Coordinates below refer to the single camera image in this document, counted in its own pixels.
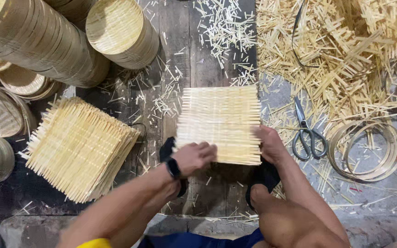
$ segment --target right hand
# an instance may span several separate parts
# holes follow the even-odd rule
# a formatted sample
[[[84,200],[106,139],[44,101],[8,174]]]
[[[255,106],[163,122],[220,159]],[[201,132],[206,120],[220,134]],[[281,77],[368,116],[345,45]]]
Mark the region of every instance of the right hand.
[[[199,145],[191,143],[180,148],[171,157],[177,161],[182,177],[189,177],[217,159],[217,146],[210,146],[207,142]]]
[[[253,128],[253,132],[261,139],[261,153],[268,162],[278,165],[285,156],[290,156],[275,129],[260,125]]]

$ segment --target person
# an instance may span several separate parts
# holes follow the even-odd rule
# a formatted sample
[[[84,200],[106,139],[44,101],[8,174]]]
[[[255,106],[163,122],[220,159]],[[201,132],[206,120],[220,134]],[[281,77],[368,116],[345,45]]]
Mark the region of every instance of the person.
[[[259,229],[235,242],[190,233],[145,236],[139,247],[350,247],[338,218],[307,181],[278,133],[266,126],[254,132],[262,141],[262,157],[275,165],[287,198],[271,195],[267,182],[251,185],[248,201],[259,215]],[[182,177],[188,177],[216,156],[217,148],[204,142],[186,145],[171,157]],[[61,234],[58,248],[133,246],[148,222],[180,191],[179,180],[169,172],[158,166],[93,203]]]

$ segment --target left hand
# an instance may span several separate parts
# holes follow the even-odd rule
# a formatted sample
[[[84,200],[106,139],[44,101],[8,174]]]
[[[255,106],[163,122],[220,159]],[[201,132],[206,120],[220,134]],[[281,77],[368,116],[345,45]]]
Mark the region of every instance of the left hand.
[[[217,146],[210,146],[207,142],[199,145],[191,143],[182,147],[171,157],[177,161],[182,176],[189,177],[217,159]]]

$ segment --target scissor blade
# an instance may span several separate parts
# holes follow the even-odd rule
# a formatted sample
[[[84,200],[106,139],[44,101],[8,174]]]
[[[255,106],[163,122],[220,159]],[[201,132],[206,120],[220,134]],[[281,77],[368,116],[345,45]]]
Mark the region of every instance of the scissor blade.
[[[301,122],[306,120],[306,116],[304,116],[304,110],[303,107],[301,106],[301,102],[298,99],[298,97],[295,97],[295,108],[296,108],[296,116],[298,117],[298,121]]]

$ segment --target blue shorts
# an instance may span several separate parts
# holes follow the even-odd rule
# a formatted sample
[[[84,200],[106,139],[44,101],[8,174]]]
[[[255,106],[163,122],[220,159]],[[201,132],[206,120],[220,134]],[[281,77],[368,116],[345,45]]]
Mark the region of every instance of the blue shorts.
[[[264,240],[260,229],[236,240],[216,239],[191,233],[171,234],[167,236],[145,236],[139,248],[251,248]]]

